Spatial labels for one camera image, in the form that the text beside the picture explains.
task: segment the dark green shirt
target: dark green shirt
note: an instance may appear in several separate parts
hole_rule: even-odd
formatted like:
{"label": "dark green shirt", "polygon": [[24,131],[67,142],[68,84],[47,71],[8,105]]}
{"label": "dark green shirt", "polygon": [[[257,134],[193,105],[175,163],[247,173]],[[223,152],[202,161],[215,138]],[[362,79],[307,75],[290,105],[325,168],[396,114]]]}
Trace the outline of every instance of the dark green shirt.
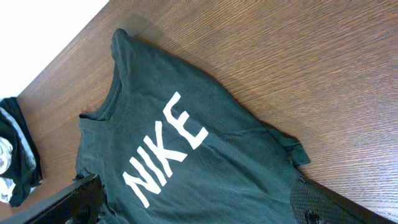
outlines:
{"label": "dark green shirt", "polygon": [[109,95],[80,115],[78,177],[99,174],[101,222],[296,223],[301,144],[203,71],[117,30]]}

